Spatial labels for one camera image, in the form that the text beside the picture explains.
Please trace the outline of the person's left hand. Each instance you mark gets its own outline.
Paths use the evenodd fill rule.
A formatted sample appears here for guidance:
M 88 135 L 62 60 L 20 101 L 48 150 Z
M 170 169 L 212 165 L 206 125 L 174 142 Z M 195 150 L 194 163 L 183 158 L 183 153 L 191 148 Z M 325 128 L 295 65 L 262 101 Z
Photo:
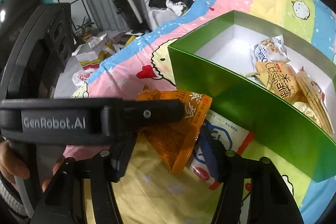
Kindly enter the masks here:
M 1 174 L 5 179 L 12 184 L 15 190 L 18 189 L 15 177 L 22 179 L 28 179 L 30 177 L 30 171 L 27 166 L 15 155 L 9 146 L 8 141 L 1 143 Z

